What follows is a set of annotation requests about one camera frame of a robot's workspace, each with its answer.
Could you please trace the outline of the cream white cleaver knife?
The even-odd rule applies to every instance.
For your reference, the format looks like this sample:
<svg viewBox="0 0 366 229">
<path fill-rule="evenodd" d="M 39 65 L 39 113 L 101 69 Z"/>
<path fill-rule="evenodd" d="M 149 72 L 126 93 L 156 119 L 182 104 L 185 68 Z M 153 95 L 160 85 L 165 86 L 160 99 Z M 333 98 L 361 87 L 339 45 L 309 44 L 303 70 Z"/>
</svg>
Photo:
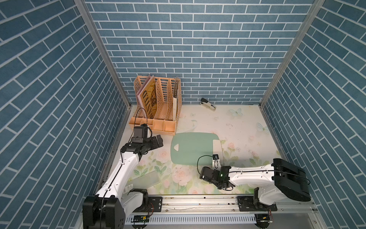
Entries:
<svg viewBox="0 0 366 229">
<path fill-rule="evenodd" d="M 220 170 L 223 162 L 223 152 L 220 140 L 213 140 L 213 154 L 219 155 L 219 160 L 213 160 L 212 165 L 214 169 Z"/>
</svg>

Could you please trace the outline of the green cutting board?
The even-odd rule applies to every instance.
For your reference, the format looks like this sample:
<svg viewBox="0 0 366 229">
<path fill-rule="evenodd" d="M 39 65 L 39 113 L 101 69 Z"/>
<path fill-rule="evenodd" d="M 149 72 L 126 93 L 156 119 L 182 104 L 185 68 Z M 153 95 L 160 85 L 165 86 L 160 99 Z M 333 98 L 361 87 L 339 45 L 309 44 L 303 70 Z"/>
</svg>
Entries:
<svg viewBox="0 0 366 229">
<path fill-rule="evenodd" d="M 171 161 L 176 165 L 211 166 L 213 140 L 220 140 L 213 133 L 179 133 L 171 142 Z"/>
</svg>

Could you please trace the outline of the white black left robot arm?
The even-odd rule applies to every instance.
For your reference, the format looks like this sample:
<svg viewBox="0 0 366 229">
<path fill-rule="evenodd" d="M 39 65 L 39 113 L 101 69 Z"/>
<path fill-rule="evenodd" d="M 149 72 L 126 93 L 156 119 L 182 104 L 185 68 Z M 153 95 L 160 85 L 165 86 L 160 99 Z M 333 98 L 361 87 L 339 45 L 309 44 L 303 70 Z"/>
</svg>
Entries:
<svg viewBox="0 0 366 229">
<path fill-rule="evenodd" d="M 96 194 L 87 196 L 83 203 L 85 229 L 122 229 L 127 217 L 141 206 L 148 205 L 145 189 L 132 189 L 124 193 L 129 177 L 143 155 L 163 147 L 160 135 L 147 138 L 133 137 L 120 150 L 121 159 Z"/>
</svg>

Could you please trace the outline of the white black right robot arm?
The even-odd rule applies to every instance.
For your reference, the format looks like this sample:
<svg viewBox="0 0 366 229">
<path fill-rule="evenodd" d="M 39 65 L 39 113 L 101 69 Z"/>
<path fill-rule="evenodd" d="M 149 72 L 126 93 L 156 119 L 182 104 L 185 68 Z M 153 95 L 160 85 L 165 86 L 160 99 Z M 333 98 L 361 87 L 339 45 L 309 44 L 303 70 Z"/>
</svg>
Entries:
<svg viewBox="0 0 366 229">
<path fill-rule="evenodd" d="M 251 197 L 237 198 L 240 211 L 277 211 L 276 203 L 285 198 L 297 202 L 311 200 L 310 180 L 306 172 L 280 158 L 264 166 L 238 168 L 221 166 L 217 155 L 214 155 L 213 168 L 203 167 L 199 175 L 201 180 L 224 191 L 232 191 L 241 185 L 254 185 Z"/>
</svg>

